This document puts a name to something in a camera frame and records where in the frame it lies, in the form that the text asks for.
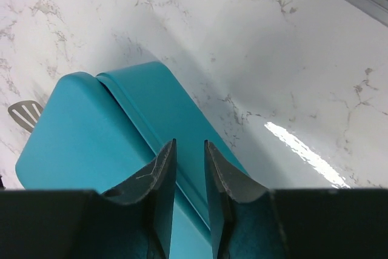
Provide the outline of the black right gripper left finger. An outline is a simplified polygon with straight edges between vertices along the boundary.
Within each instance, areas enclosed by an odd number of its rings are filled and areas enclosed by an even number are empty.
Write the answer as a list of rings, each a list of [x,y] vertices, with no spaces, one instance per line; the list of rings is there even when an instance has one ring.
[[[168,258],[176,141],[117,186],[3,190],[2,258]]]

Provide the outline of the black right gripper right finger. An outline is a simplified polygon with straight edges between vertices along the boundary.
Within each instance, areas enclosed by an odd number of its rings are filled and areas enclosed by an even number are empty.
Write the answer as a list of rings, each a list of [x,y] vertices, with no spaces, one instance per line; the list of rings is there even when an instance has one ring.
[[[268,189],[204,145],[215,258],[386,258],[387,190]]]

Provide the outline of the teal box lid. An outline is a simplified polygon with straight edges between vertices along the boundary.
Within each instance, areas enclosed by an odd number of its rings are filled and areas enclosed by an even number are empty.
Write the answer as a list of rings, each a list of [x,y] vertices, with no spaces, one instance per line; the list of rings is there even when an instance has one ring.
[[[101,194],[159,152],[149,147],[101,82],[78,72],[58,81],[16,163],[16,174],[26,190]],[[210,258],[210,245],[181,200],[175,187],[168,258]]]

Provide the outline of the metal tongs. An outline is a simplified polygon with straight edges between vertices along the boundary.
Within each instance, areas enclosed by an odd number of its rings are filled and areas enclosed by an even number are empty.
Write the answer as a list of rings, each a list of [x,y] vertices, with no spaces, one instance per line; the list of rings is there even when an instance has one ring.
[[[33,132],[42,112],[43,107],[33,100],[19,101],[8,108],[13,120],[29,133]]]

